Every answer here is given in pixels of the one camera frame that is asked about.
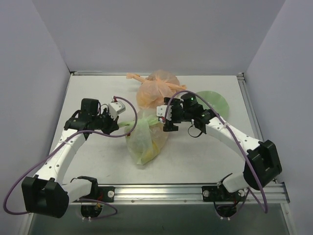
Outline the green plastic bag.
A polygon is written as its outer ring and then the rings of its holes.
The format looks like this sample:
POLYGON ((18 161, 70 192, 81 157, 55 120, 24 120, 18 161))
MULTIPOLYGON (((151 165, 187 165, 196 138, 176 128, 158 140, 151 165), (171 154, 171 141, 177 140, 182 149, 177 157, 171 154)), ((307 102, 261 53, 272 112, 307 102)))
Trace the green plastic bag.
POLYGON ((133 131, 134 121, 120 122, 120 128, 128 133, 125 137, 130 156, 137 165, 145 165, 153 160, 167 142, 169 134, 163 131, 155 109, 143 109, 137 113, 137 124, 133 131))

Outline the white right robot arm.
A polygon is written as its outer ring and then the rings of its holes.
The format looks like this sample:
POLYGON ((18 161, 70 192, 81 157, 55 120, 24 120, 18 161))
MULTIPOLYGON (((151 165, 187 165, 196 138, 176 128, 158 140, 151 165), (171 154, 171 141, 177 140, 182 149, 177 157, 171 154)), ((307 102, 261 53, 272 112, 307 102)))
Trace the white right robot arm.
POLYGON ((220 199, 228 200, 234 192, 244 188, 261 190, 282 172, 277 148, 272 141, 261 141, 241 132, 212 107, 205 109, 198 103, 198 98, 189 91, 180 98, 166 97, 164 105, 157 107, 156 115, 165 132, 177 131, 177 124, 189 122, 202 134, 218 139, 243 158, 243 171, 226 176, 217 187, 220 199))

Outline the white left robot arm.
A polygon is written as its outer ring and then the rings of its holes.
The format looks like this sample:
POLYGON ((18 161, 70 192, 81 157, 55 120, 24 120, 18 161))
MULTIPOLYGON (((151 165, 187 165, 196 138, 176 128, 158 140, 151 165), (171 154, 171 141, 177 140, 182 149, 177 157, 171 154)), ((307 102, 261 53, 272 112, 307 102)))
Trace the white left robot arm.
POLYGON ((64 176, 89 135, 95 131, 109 135, 118 130, 119 114, 124 111, 125 105, 116 99, 103 110, 97 99, 82 99, 80 109, 66 121, 59 142, 44 165, 33 177, 25 177, 22 181, 27 212, 61 218, 70 203, 81 198, 98 199, 97 179, 79 176, 63 185, 64 176))

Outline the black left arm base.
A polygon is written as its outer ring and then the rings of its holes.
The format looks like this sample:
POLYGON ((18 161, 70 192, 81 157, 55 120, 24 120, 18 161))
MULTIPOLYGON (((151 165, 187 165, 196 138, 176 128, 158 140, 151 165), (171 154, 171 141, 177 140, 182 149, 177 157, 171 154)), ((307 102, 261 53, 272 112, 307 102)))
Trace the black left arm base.
POLYGON ((83 196, 80 200, 82 202, 94 202, 93 205, 81 205, 78 215, 82 217, 82 220, 92 220, 108 218, 115 216, 118 213, 118 209, 111 205, 114 202, 115 187, 114 186, 99 186, 96 178, 88 176, 79 176, 73 178, 70 182, 76 182, 78 180, 85 180, 91 183, 90 193, 83 196), (100 215, 104 206, 113 209, 112 213, 100 215))

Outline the orange tied plastic bag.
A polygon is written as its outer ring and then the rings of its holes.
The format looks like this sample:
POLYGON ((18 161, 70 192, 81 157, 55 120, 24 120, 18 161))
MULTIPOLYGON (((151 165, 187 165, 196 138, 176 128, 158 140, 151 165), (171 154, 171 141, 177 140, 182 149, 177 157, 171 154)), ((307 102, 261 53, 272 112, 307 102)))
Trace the orange tied plastic bag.
POLYGON ((140 109, 156 108, 163 105, 165 97, 171 97, 176 92, 187 88, 180 84, 174 74, 164 70, 157 70, 146 78, 139 74, 127 73, 126 78, 141 83, 136 93, 136 101, 140 109))

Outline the green wavy plastic bowl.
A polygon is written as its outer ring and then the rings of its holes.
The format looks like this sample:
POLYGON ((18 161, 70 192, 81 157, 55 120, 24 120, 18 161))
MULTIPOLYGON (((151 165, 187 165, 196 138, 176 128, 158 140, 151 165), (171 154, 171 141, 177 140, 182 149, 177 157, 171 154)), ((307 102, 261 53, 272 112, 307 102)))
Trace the green wavy plastic bowl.
POLYGON ((200 91, 197 94, 209 103, 220 116, 228 120, 229 104, 222 95, 214 91, 200 91))

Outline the aluminium back rail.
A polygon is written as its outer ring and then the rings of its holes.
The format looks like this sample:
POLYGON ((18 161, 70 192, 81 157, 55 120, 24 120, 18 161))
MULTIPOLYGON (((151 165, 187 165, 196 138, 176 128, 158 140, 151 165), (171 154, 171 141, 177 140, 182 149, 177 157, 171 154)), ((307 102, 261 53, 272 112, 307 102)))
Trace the aluminium back rail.
POLYGON ((75 76, 97 76, 103 75, 102 71, 71 71, 72 75, 75 76))

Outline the aluminium rail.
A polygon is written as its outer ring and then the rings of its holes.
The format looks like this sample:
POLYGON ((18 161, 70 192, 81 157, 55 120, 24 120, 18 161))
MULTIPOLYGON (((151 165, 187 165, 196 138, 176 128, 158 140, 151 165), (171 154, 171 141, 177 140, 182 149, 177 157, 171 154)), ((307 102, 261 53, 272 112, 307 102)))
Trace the aluminium rail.
POLYGON ((247 114, 248 114, 248 117, 252 126, 253 133, 257 139, 263 141, 264 139, 262 136, 260 125, 257 120, 257 116, 254 111, 254 108, 250 99, 250 95, 247 89, 245 74, 243 72, 237 74, 237 80, 238 80, 239 87, 240 87, 240 90, 244 99, 245 107, 246 107, 247 114))
POLYGON ((103 75, 102 71, 71 71, 72 75, 75 76, 97 76, 103 75))
MULTIPOLYGON (((202 186, 215 184, 170 184, 170 185, 111 185, 115 187, 114 202, 112 205, 123 204, 201 204, 202 186)), ((256 203, 266 197, 268 204, 289 203, 286 187, 283 184, 269 184, 263 192, 243 189, 247 196, 247 203, 256 203)), ((94 202, 82 202, 80 199, 70 204, 92 205, 94 202)))

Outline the aluminium right side rail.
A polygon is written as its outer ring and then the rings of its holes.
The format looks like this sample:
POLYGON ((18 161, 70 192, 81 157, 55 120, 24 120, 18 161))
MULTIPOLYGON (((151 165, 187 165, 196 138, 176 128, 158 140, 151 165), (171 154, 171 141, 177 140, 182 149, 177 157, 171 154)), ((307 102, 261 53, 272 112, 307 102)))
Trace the aluminium right side rail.
POLYGON ((244 99, 245 107, 246 107, 247 114, 248 114, 248 117, 252 126, 253 133, 257 139, 263 141, 264 139, 262 136, 260 125, 257 120, 257 116, 254 111, 254 108, 250 99, 250 95, 247 89, 245 74, 243 72, 237 74, 237 80, 238 80, 239 87, 240 87, 240 90, 244 99))

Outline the aluminium front rail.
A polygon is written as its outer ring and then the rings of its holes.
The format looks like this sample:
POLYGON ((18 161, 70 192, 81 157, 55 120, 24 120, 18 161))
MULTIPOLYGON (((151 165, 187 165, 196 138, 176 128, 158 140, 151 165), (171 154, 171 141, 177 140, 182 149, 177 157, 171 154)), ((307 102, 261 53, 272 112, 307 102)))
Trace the aluminium front rail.
MULTIPOLYGON (((115 187, 114 202, 112 205, 123 204, 201 204, 202 186, 215 184, 170 184, 170 185, 111 185, 115 187)), ((289 203, 286 187, 283 184, 269 184, 263 192, 243 189, 247 196, 247 203, 256 203, 266 197, 268 204, 289 203)), ((70 204, 92 205, 94 202, 82 202, 80 199, 70 204)))

